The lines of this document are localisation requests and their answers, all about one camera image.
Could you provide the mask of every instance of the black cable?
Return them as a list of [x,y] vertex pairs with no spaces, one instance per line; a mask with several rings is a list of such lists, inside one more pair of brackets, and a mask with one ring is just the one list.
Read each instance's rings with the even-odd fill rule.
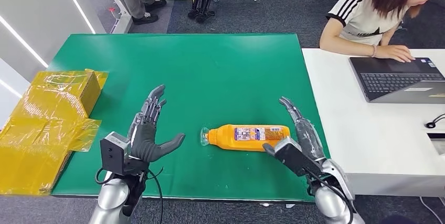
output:
[[148,178],[148,179],[154,178],[154,181],[156,181],[157,190],[159,191],[159,198],[161,199],[161,219],[159,221],[160,224],[162,223],[162,216],[164,215],[164,201],[162,199],[161,185],[159,184],[159,181],[157,180],[157,176],[162,172],[163,169],[164,168],[162,167],[161,171],[159,171],[156,175],[154,175],[154,173],[150,169],[147,170],[152,175],[152,177]]
[[330,190],[332,190],[335,194],[337,194],[340,199],[342,199],[342,201],[345,202],[345,204],[348,207],[349,210],[349,222],[348,224],[351,224],[353,219],[354,219],[354,208],[352,207],[351,202],[346,199],[346,195],[342,192],[339,192],[336,188],[334,188],[333,186],[329,185],[327,182],[325,182],[324,180],[320,179],[317,175],[315,175],[313,172],[311,172],[308,169],[304,169],[307,173],[309,173],[313,178],[315,178],[318,182],[320,182],[321,184],[325,185],[327,188],[329,188]]
[[164,170],[164,166],[161,168],[161,170],[156,174],[156,175],[154,175],[153,177],[151,177],[151,178],[147,178],[148,180],[150,180],[150,179],[153,179],[154,177],[157,177],[159,174],[161,174],[161,172]]
[[436,118],[434,118],[434,120],[432,120],[431,122],[425,124],[425,127],[429,128],[429,129],[434,129],[436,127],[436,123],[437,122],[439,122],[442,119],[445,119],[445,118],[442,117],[444,115],[445,115],[445,113],[441,114],[440,116],[438,116]]
[[98,183],[99,185],[103,185],[103,184],[107,183],[108,181],[110,181],[110,180],[113,178],[113,176],[110,176],[110,177],[107,178],[106,180],[104,180],[104,181],[100,181],[100,180],[99,180],[99,175],[100,175],[100,173],[101,173],[103,170],[104,170],[103,168],[100,168],[100,169],[97,171],[97,173],[96,173],[96,177],[94,178],[94,180],[96,180],[96,183]]

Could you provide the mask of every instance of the woman's hand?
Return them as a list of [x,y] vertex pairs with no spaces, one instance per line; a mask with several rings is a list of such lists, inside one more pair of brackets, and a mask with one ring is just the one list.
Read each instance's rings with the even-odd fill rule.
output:
[[406,46],[378,46],[375,58],[395,59],[399,62],[411,62],[415,60]]

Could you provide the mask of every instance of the white wall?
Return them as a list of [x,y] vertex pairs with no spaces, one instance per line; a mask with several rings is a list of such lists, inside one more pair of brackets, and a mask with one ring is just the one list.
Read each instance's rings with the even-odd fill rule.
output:
[[[88,0],[77,0],[92,29],[73,0],[0,0],[0,17],[46,63],[71,34],[105,33]],[[0,80],[18,93],[25,92],[45,67],[0,22]],[[0,85],[0,129],[19,97]]]
[[[23,94],[29,86],[29,82],[2,59],[0,59],[0,80],[7,83],[8,86],[19,94]],[[19,96],[8,90],[5,86],[0,85],[0,130],[3,128],[3,125],[19,99]]]

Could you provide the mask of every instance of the yellow plastic wrap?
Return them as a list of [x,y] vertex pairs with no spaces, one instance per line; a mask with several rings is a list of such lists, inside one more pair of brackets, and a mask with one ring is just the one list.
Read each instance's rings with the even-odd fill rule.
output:
[[0,194],[47,195],[72,151],[89,150],[89,119],[108,74],[39,72],[0,132]]

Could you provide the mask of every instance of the led light strip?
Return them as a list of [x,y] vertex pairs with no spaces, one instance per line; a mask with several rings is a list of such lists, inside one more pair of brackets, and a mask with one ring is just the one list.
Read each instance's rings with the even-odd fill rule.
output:
[[6,84],[6,82],[2,81],[1,79],[0,79],[0,84],[1,84],[2,86],[4,86],[7,90],[11,91],[11,93],[13,93],[14,95],[16,95],[17,97],[22,98],[22,95],[21,95],[21,94],[19,94],[17,91],[15,91],[15,89],[11,88],[11,86],[9,86],[8,84]]
[[10,32],[11,32],[11,34],[13,34],[14,35],[14,37],[18,40],[18,41],[20,41],[20,43],[22,43],[22,45],[26,48],[26,49],[28,49],[28,51],[45,67],[45,68],[47,68],[48,67],[48,64],[46,64],[46,62],[34,51],[34,49],[32,49],[29,45],[28,45],[28,43],[26,43],[26,41],[25,40],[23,40],[22,38],[21,38],[21,36],[8,24],[8,22],[6,22],[6,20],[2,17],[2,16],[0,16],[0,23],[2,23],[5,27],[6,27],[6,29],[8,29]]
[[80,7],[79,3],[77,2],[77,0],[72,0],[74,2],[74,4],[76,5],[77,9],[79,10],[80,14],[82,15],[83,19],[85,20],[85,22],[87,23],[88,27],[90,28],[91,32],[93,34],[96,34],[96,31],[94,30],[93,26],[91,25],[90,21],[88,20],[87,16],[85,15],[85,13],[83,12],[82,8]]

